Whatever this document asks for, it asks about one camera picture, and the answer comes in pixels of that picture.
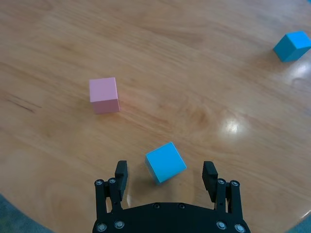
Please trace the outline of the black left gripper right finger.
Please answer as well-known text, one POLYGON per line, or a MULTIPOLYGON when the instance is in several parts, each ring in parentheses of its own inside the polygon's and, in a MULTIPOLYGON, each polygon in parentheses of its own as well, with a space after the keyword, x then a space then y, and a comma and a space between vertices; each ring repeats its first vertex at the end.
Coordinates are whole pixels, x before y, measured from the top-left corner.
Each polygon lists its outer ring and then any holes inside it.
POLYGON ((216 167, 211 161, 204 161, 202 179, 204 186, 214 203, 214 210, 219 213, 227 212, 233 215, 242 215, 240 183, 236 180, 227 182, 218 178, 216 167))

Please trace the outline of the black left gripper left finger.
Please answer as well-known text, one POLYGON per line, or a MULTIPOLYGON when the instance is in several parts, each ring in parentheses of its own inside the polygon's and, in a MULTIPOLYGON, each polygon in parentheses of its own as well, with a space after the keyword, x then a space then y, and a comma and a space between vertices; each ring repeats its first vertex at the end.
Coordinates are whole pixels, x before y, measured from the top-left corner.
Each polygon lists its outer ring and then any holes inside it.
POLYGON ((107 214, 106 198, 110 198, 112 204, 112 212, 122 210, 121 201, 126 189, 128 179, 127 161, 118 161, 115 170, 115 177, 108 181, 98 179, 95 181, 95 196, 96 196, 96 214, 107 214))

